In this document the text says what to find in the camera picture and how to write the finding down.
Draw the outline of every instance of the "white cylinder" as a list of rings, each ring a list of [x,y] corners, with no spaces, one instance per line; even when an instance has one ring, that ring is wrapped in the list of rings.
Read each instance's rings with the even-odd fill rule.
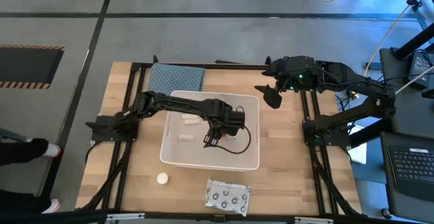
[[[180,140],[180,141],[193,141],[193,140],[195,140],[195,135],[178,134],[178,140]]]
[[[185,114],[185,113],[183,113],[181,115],[181,118],[182,119],[200,119],[200,117],[197,115],[191,115],[191,114]]]
[[[169,181],[169,176],[166,173],[162,172],[162,173],[158,174],[158,176],[157,176],[157,182],[159,184],[164,185],[168,181]]]
[[[235,140],[235,139],[237,138],[237,136],[229,136],[228,134],[226,134],[225,137],[226,137],[228,140]]]
[[[186,125],[186,126],[197,125],[197,124],[200,124],[200,123],[201,123],[201,120],[199,118],[185,119],[184,120],[184,125]]]

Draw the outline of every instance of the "white cap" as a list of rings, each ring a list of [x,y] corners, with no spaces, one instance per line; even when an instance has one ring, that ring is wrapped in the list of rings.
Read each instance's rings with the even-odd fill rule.
[[[159,184],[164,185],[168,181],[169,181],[169,176],[166,173],[162,172],[162,173],[158,174],[158,176],[157,176],[157,182]]]

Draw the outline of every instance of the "laptop keyboard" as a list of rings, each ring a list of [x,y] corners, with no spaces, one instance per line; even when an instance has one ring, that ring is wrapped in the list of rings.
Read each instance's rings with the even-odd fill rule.
[[[395,176],[434,183],[434,154],[391,150]]]

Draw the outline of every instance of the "person's leg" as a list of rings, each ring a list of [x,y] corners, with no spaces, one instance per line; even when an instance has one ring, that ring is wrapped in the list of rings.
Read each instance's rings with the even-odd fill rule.
[[[35,197],[31,193],[14,193],[0,190],[0,213],[42,213],[44,210],[50,208],[51,205],[52,200],[49,198]]]
[[[29,162],[41,157],[48,145],[48,141],[43,138],[34,138],[27,143],[0,143],[0,166]]]

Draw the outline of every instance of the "gray floor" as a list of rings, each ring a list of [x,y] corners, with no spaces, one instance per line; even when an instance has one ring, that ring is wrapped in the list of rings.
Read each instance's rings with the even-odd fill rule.
[[[103,1],[0,0],[0,12],[99,12]],[[339,0],[327,4],[314,0],[111,0],[108,12],[399,14],[406,6],[405,2]],[[425,0],[420,11],[427,24],[434,20],[432,10],[431,1]],[[30,137],[46,137],[51,142],[58,140],[95,24],[95,18],[0,18],[1,43],[64,45],[66,50],[50,89],[0,89],[0,127]],[[307,55],[343,62],[362,73],[363,63],[369,60],[392,24],[392,20],[326,18],[106,19],[52,196],[62,200],[61,210],[74,209],[85,167],[84,155],[90,143],[91,132],[84,122],[94,120],[99,111],[112,62],[150,62],[152,55],[156,54],[161,62],[213,62],[221,59],[262,64],[266,56]],[[420,30],[415,19],[402,20],[383,46],[400,46]],[[379,77],[380,73],[372,72],[370,75]],[[47,159],[40,159],[0,168],[0,188],[39,193],[48,163]],[[385,190],[369,183],[357,184],[362,185],[359,197],[363,212],[379,217],[378,208],[386,207],[387,200],[381,198],[385,206],[373,205],[370,200],[375,191],[372,189],[384,194]]]

